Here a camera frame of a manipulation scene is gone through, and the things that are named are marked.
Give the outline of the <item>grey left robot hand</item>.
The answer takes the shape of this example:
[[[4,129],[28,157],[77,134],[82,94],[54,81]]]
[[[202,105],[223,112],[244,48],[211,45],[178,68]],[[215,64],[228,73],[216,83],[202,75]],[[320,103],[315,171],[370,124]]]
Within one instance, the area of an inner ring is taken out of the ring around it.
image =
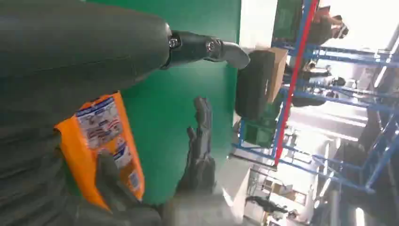
[[[124,185],[110,151],[95,185],[110,210],[68,193],[56,125],[88,101],[158,69],[200,60],[245,68],[237,44],[173,31],[161,17],[81,1],[0,3],[0,223],[3,226],[162,226]]]

